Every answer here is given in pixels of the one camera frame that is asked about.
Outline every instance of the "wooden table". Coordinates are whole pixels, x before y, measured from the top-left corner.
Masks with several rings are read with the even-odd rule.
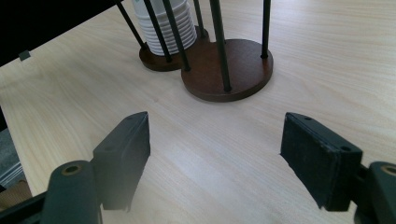
[[[214,40],[209,2],[201,7]],[[221,7],[226,38],[261,42],[262,1]],[[284,116],[322,122],[364,150],[364,165],[396,162],[395,9],[393,0],[274,1],[272,79],[218,104],[191,96],[180,71],[145,68],[112,7],[0,68],[0,104],[33,194],[57,166],[90,160],[124,117],[148,111],[151,156],[132,211],[105,211],[105,223],[353,223],[354,205],[318,210],[279,156]]]

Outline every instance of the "stacked cups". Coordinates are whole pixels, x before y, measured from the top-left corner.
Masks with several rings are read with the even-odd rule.
[[[154,26],[152,25],[145,2],[143,0],[132,0],[132,3],[134,4],[134,13],[139,19],[139,25],[144,33],[149,49],[152,53],[163,56],[163,48],[161,47],[158,36],[155,33]],[[195,42],[197,37],[194,23],[192,22],[191,18],[190,4],[187,2],[187,0],[170,0],[170,3],[175,15],[177,29],[180,33],[183,47],[184,49],[187,49]],[[169,53],[178,53],[176,41],[172,33],[172,28],[169,24],[165,8],[163,7],[163,1],[154,0],[151,1],[151,4],[158,23],[160,24],[163,38],[165,39]]]

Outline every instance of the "black metal rod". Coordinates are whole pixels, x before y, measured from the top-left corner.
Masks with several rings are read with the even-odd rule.
[[[152,25],[154,26],[155,33],[157,34],[158,40],[160,41],[161,47],[163,48],[163,55],[165,55],[166,61],[170,63],[172,62],[171,54],[169,53],[169,49],[166,46],[165,39],[163,38],[163,32],[161,32],[160,24],[158,23],[157,17],[155,16],[152,4],[149,0],[145,0],[145,5],[148,10],[148,15],[151,19]]]
[[[136,38],[137,42],[139,42],[140,48],[146,49],[146,45],[143,42],[142,38],[140,38],[139,33],[136,31],[136,28],[134,28],[134,24],[131,21],[131,18],[129,18],[128,13],[126,13],[125,8],[123,7],[122,3],[120,0],[114,0],[116,2],[117,7],[119,8],[123,18],[126,20],[126,23],[128,23],[129,28],[131,28],[132,33],[134,33],[134,37]]]
[[[181,42],[180,33],[178,32],[178,29],[177,29],[175,15],[173,13],[171,3],[169,2],[169,0],[163,0],[163,6],[165,7],[166,15],[168,16],[169,23],[171,24],[171,27],[172,27],[172,32],[175,37],[178,52],[179,52],[180,57],[184,64],[184,71],[188,72],[191,70],[191,68],[189,65],[189,61],[187,60],[187,55],[186,55],[186,51],[184,50],[183,43]]]
[[[221,66],[221,75],[225,91],[231,91],[230,76],[228,72],[227,55],[225,52],[224,30],[221,19],[221,9],[219,0],[210,0],[213,24],[215,26],[216,43]]]
[[[271,0],[264,0],[262,13],[262,58],[268,58],[268,35],[270,30]]]
[[[202,21],[202,15],[201,15],[201,8],[199,6],[199,1],[194,0],[194,5],[195,5],[195,14],[197,15],[197,20],[198,20],[198,25],[199,25],[199,31],[201,33],[201,38],[205,38],[205,29],[204,29],[204,22]]]

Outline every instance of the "dark background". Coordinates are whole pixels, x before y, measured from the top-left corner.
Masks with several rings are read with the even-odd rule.
[[[113,0],[0,0],[0,66],[114,5]],[[0,131],[6,127],[0,113]]]

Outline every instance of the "round wooden base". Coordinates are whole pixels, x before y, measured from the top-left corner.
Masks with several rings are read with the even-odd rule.
[[[191,70],[181,70],[187,90],[212,102],[241,100],[261,90],[271,78],[274,59],[262,59],[262,45],[245,39],[229,39],[225,44],[231,91],[224,91],[216,43],[200,42],[187,54]]]

